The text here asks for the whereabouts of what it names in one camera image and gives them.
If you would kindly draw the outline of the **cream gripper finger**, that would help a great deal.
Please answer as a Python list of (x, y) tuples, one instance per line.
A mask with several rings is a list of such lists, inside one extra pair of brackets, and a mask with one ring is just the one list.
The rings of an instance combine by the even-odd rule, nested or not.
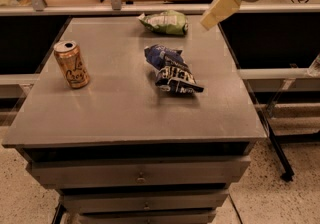
[(242, 0), (214, 0), (210, 7), (203, 13), (200, 23), (210, 30), (219, 22), (227, 19), (240, 9)]

